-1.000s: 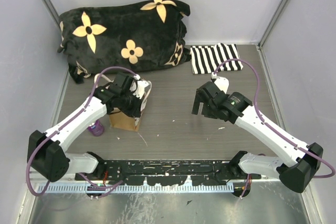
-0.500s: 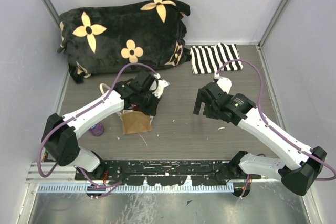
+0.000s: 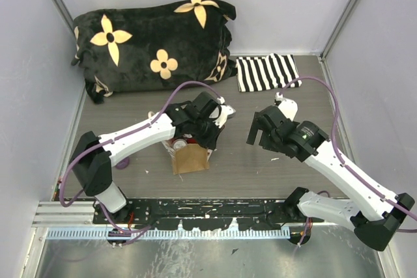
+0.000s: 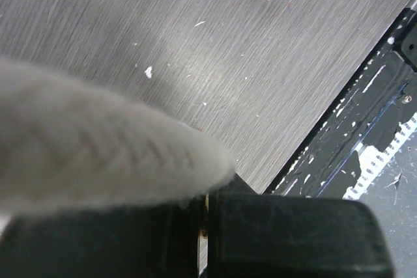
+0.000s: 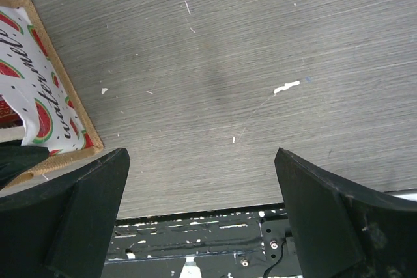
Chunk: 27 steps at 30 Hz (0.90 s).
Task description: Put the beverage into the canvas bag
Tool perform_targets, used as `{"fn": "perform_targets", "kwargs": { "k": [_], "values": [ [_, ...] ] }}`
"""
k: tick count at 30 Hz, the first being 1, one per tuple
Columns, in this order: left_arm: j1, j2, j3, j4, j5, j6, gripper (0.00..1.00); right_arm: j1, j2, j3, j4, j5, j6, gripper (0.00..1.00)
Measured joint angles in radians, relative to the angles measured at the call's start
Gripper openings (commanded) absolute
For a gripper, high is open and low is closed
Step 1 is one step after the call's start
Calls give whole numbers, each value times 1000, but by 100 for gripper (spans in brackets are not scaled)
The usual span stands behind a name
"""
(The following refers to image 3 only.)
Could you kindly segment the purple soda can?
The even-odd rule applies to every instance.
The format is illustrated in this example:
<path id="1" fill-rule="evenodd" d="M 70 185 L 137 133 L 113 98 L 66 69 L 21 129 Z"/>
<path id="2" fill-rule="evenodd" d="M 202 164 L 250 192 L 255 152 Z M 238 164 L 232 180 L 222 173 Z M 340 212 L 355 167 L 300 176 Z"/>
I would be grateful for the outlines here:
<path id="1" fill-rule="evenodd" d="M 172 148 L 174 149 L 174 150 L 180 150 L 180 149 L 182 149 L 182 148 L 184 148 L 184 147 L 186 147 L 187 146 L 187 141 L 185 140 L 185 139 L 176 139 L 175 141 L 173 141 L 173 143 L 172 143 Z"/>
<path id="2" fill-rule="evenodd" d="M 118 162 L 118 164 L 116 164 L 116 168 L 119 170 L 125 169 L 127 168 L 127 166 L 129 166 L 130 164 L 130 158 L 125 158 L 122 161 Z"/>

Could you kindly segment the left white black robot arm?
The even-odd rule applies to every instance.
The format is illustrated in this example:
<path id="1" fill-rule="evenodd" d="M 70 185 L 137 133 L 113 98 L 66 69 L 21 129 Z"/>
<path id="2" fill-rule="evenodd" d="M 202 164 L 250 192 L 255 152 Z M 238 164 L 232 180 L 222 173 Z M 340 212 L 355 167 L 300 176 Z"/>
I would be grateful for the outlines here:
<path id="1" fill-rule="evenodd" d="M 140 123 L 113 133 L 84 133 L 73 152 L 70 171 L 84 194 L 94 197 L 115 223 L 130 217 L 124 193 L 113 181 L 112 169 L 130 155 L 151 145 L 191 137 L 199 146 L 214 150 L 219 134 L 235 110 L 223 98 L 201 92 L 194 100 L 167 104 Z"/>

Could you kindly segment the brown canvas bag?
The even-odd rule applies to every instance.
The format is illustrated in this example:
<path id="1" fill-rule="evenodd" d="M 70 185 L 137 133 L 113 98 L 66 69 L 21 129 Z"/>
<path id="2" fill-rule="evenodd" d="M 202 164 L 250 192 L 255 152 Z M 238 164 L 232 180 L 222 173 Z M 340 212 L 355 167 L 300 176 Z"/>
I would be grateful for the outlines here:
<path id="1" fill-rule="evenodd" d="M 180 150 L 174 150 L 172 143 L 176 139 L 185 139 L 188 143 L 187 146 Z M 210 167 L 209 159 L 212 150 L 199 146 L 189 134 L 173 137 L 162 141 L 161 144 L 170 155 L 174 175 L 204 171 Z"/>

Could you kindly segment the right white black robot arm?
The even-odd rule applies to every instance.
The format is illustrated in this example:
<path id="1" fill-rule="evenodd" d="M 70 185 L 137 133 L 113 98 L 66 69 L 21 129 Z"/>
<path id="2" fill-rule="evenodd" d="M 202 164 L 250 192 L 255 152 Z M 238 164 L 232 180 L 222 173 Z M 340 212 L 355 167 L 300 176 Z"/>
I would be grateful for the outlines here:
<path id="1" fill-rule="evenodd" d="M 329 136 L 310 121 L 296 122 L 298 107 L 280 102 L 253 116 L 247 143 L 295 158 L 315 169 L 347 196 L 324 197 L 307 188 L 296 188 L 283 210 L 294 222 L 305 217 L 322 219 L 354 232 L 366 246 L 384 251 L 404 222 L 415 200 L 408 193 L 394 193 L 346 160 Z"/>

